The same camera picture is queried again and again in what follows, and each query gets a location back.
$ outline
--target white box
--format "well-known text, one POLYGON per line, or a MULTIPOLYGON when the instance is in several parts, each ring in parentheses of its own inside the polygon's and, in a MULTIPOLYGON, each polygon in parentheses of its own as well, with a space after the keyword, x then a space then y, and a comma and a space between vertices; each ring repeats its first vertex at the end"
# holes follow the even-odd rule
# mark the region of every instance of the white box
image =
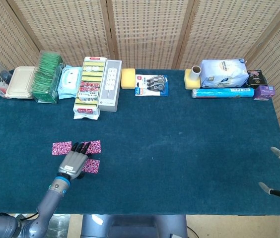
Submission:
POLYGON ((122 61, 108 59, 100 89, 98 107, 101 111, 116 112, 120 91, 122 61))

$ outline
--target teal felt tablecloth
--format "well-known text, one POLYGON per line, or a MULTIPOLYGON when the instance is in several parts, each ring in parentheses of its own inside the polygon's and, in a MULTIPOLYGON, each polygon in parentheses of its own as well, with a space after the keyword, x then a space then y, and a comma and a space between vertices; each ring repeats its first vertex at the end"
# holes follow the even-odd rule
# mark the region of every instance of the teal felt tablecloth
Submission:
POLYGON ((168 97, 121 90, 116 113, 73 119, 56 105, 0 98, 0 212, 34 213, 64 156, 52 143, 101 140, 99 173, 74 180, 57 213, 278 215, 280 128, 271 101, 192 99, 181 70, 168 97))

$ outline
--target pink patterned cloth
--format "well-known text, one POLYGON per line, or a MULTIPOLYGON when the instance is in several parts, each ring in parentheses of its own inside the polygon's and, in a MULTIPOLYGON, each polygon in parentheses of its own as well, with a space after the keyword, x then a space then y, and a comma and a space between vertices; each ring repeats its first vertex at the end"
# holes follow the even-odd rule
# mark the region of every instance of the pink patterned cloth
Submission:
POLYGON ((92 173, 92 174, 97 174, 99 170, 99 160, 93 160, 93 159, 88 159, 85 162, 84 167, 82 168, 82 171, 86 173, 92 173))
POLYGON ((90 146, 88 147, 86 154, 87 153, 91 153, 91 154, 101 153, 100 140, 86 141, 84 143, 87 144, 88 142, 90 142, 90 146))
MULTIPOLYGON (((98 154, 101 153, 101 144, 100 140, 86 141, 84 144, 90 142, 87 153, 98 154)), ((71 149, 71 141, 67 142, 55 142, 52 146, 52 155, 65 155, 71 149)))
POLYGON ((71 149, 71 141, 56 142, 52 146, 52 155, 65 155, 71 149))

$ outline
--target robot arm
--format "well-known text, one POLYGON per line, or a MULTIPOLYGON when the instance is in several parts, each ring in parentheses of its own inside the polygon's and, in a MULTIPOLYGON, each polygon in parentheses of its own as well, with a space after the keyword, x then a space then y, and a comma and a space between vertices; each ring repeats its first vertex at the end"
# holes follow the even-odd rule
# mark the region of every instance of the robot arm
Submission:
POLYGON ((43 238, 50 219, 59 202, 70 187, 70 180, 80 175, 87 159, 90 143, 74 144, 59 167, 59 173, 49 186, 41 203, 37 207, 38 217, 34 220, 21 221, 5 213, 0 213, 0 238, 43 238))

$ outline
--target beige plastic container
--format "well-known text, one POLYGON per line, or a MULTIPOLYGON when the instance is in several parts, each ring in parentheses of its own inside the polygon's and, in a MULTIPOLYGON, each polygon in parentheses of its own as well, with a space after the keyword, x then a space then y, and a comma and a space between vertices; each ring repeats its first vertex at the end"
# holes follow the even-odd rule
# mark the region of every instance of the beige plastic container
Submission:
POLYGON ((30 92, 34 66, 20 66, 14 70, 5 96, 8 98, 32 99, 30 92))

